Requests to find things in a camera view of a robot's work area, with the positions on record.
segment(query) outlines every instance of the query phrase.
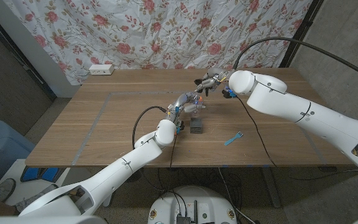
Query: black cable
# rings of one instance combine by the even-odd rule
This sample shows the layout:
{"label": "black cable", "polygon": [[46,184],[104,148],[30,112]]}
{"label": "black cable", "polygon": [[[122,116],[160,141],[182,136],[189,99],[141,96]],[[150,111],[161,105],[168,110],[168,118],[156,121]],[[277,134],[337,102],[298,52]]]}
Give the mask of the black cable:
{"label": "black cable", "polygon": [[180,203],[179,203],[177,194],[173,191],[173,189],[172,189],[172,193],[173,193],[173,195],[175,196],[175,198],[177,199],[177,202],[178,202],[178,205],[179,205],[179,214],[181,215]]}
{"label": "black cable", "polygon": [[181,200],[183,201],[183,204],[185,205],[185,217],[187,217],[187,206],[186,206],[186,202],[185,202],[185,200],[183,199],[183,197],[180,196],[180,194],[174,192],[173,190],[171,190],[170,192],[172,192],[174,195],[177,195],[177,196],[179,196],[179,197],[181,198]]}
{"label": "black cable", "polygon": [[153,187],[154,190],[158,190],[159,192],[164,192],[164,191],[165,191],[165,189],[160,189],[160,188],[154,186],[154,184],[152,184],[151,181],[148,180],[148,178],[146,177],[146,175],[144,175],[144,171],[143,171],[142,168],[139,169],[139,171],[140,171],[140,173],[142,174],[142,177],[146,180],[146,182],[147,182],[151,187]]}
{"label": "black cable", "polygon": [[343,173],[347,173],[347,172],[358,172],[358,169],[338,171],[338,172],[334,172],[332,174],[322,175],[321,177],[313,177],[313,178],[309,178],[309,179],[302,179],[302,178],[296,178],[296,177],[291,177],[291,176],[289,176],[289,178],[294,179],[294,180],[318,180],[318,179],[330,177],[330,176],[337,175],[337,174],[343,174]]}
{"label": "black cable", "polygon": [[247,112],[248,116],[251,118],[252,122],[254,122],[254,125],[255,125],[255,128],[256,128],[256,132],[257,132],[258,135],[259,135],[260,141],[262,141],[262,145],[264,146],[264,149],[265,149],[265,152],[266,152],[266,155],[267,155],[268,159],[270,159],[270,161],[272,162],[272,164],[273,164],[275,167],[277,167],[277,165],[274,163],[273,159],[270,157],[269,153],[267,152],[267,149],[266,149],[264,140],[262,139],[262,137],[261,137],[261,135],[260,135],[260,133],[259,133],[258,126],[256,125],[255,120],[252,118],[251,114],[248,112],[248,109],[247,109],[247,107],[244,105],[244,103],[242,102],[242,100],[241,100],[238,96],[236,96],[236,97],[237,97],[237,99],[239,99],[239,101],[241,102],[241,104],[243,105],[243,107],[246,109],[246,112]]}
{"label": "black cable", "polygon": [[[140,119],[142,118],[142,116],[148,112],[149,110],[153,109],[153,108],[158,108],[160,109],[162,112],[166,113],[167,110],[162,108],[161,106],[151,106],[149,108],[147,108],[146,110],[144,110],[140,115],[139,117],[137,118],[136,122],[135,122],[135,125],[134,125],[134,130],[132,131],[132,150],[135,149],[135,132],[136,132],[136,127],[137,127],[137,123],[140,121]],[[153,189],[155,190],[158,190],[160,192],[164,192],[165,190],[164,189],[159,189],[158,187],[154,186],[151,181],[148,180],[148,178],[146,178],[146,176],[144,175],[144,171],[143,171],[143,168],[139,169],[140,173],[142,174],[142,176],[144,177],[144,179],[146,180],[146,182],[151,186],[153,187]]]}
{"label": "black cable", "polygon": [[135,125],[134,125],[134,130],[132,131],[132,149],[135,149],[135,132],[136,132],[136,126],[137,126],[137,123],[140,121],[140,119],[142,118],[142,116],[148,112],[149,110],[153,109],[153,108],[158,108],[160,109],[162,112],[166,113],[167,110],[162,108],[161,106],[151,106],[149,108],[147,108],[146,110],[144,110],[140,115],[139,117],[137,118],[136,122],[135,122]]}
{"label": "black cable", "polygon": [[169,164],[169,173],[170,173],[170,177],[169,177],[169,184],[168,184],[168,190],[167,193],[169,192],[169,188],[171,187],[171,183],[172,183],[172,173],[171,173],[171,168],[172,168],[172,158],[173,158],[173,150],[175,149],[175,143],[177,142],[177,135],[175,136],[175,141],[173,142],[173,147],[172,147],[172,153],[171,153],[171,162]]}
{"label": "black cable", "polygon": [[258,40],[258,41],[253,42],[252,44],[250,44],[249,46],[247,46],[247,47],[240,53],[240,55],[237,57],[236,62],[234,62],[234,65],[233,65],[233,70],[237,70],[237,66],[238,66],[238,64],[239,64],[240,58],[241,58],[241,56],[242,56],[247,50],[249,50],[252,46],[254,46],[254,45],[256,45],[256,44],[259,44],[259,43],[262,43],[262,42],[265,42],[265,41],[268,41],[268,40],[286,40],[286,41],[289,41],[289,42],[295,42],[295,43],[297,43],[297,44],[304,45],[304,46],[309,47],[309,48],[311,48],[311,49],[313,49],[313,50],[317,50],[318,52],[323,53],[323,54],[327,55],[328,57],[331,57],[331,58],[337,60],[338,62],[341,62],[341,63],[343,63],[344,65],[346,65],[346,66],[348,66],[348,67],[350,67],[350,68],[352,68],[353,70],[355,70],[355,71],[358,72],[358,67],[357,67],[357,66],[353,65],[352,63],[350,63],[350,62],[348,62],[348,61],[346,61],[346,60],[344,60],[344,59],[342,59],[342,58],[340,58],[340,57],[338,57],[338,56],[336,56],[336,55],[333,55],[333,54],[331,54],[331,53],[329,53],[329,52],[327,52],[327,51],[325,51],[325,50],[323,50],[323,49],[321,49],[321,48],[319,48],[319,47],[316,47],[316,46],[314,46],[314,45],[308,44],[308,43],[306,43],[306,42],[303,42],[303,41],[300,41],[300,40],[291,39],[291,38],[286,38],[286,37],[267,37],[267,38],[260,39],[260,40]]}

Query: electrical outlet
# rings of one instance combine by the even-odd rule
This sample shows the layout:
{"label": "electrical outlet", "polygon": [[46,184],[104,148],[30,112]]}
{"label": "electrical outlet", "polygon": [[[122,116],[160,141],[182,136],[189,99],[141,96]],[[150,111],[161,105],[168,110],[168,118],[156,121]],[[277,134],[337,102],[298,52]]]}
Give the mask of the electrical outlet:
{"label": "electrical outlet", "polygon": [[92,65],[89,71],[91,75],[111,75],[114,67],[112,65]]}

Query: small gray block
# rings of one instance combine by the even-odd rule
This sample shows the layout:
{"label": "small gray block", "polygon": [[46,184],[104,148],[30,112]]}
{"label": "small gray block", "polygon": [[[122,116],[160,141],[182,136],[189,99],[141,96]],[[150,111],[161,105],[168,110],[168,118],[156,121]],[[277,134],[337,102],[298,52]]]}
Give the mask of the small gray block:
{"label": "small gray block", "polygon": [[203,130],[203,124],[201,118],[191,118],[190,119],[190,133],[191,134],[201,134]]}

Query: pink rose pattern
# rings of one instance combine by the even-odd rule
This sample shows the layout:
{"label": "pink rose pattern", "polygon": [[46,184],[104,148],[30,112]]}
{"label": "pink rose pattern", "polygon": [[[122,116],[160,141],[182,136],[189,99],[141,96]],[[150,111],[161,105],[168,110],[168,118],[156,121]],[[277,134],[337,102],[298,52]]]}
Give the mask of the pink rose pattern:
{"label": "pink rose pattern", "polygon": [[131,47],[128,44],[119,43],[117,46],[117,50],[122,54],[129,54],[131,51]]}
{"label": "pink rose pattern", "polygon": [[47,46],[47,44],[45,43],[45,38],[42,37],[41,35],[36,35],[34,38],[38,42],[38,44],[41,45],[41,47],[46,47]]}
{"label": "pink rose pattern", "polygon": [[[113,64],[115,69],[230,69],[252,42],[267,36],[293,37],[312,0],[4,2],[68,81],[79,85],[91,64]],[[239,67],[279,66],[288,42],[260,46],[247,52]]]}
{"label": "pink rose pattern", "polygon": [[222,46],[220,44],[212,44],[208,47],[208,52],[211,55],[217,55],[220,53]]}

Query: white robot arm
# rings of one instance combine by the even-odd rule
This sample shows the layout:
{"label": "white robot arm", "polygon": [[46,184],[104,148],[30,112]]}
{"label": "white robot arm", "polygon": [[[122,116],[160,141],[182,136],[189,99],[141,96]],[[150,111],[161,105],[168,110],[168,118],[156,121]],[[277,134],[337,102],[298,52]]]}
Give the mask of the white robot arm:
{"label": "white robot arm", "polygon": [[[191,113],[201,105],[184,106],[198,100],[196,93],[184,93],[168,107],[168,114],[157,130],[141,137],[135,149],[116,160],[93,177],[79,183],[53,190],[31,203],[20,213],[26,217],[92,215],[96,209],[134,172],[157,158],[165,146],[172,143],[179,128],[182,111]],[[79,192],[81,197],[73,201],[69,193]]]}
{"label": "white robot arm", "polygon": [[358,166],[358,120],[287,93],[286,84],[269,75],[210,68],[203,79],[196,91],[224,82],[224,95],[225,91],[248,95],[247,104],[253,109],[293,121],[331,143]]}

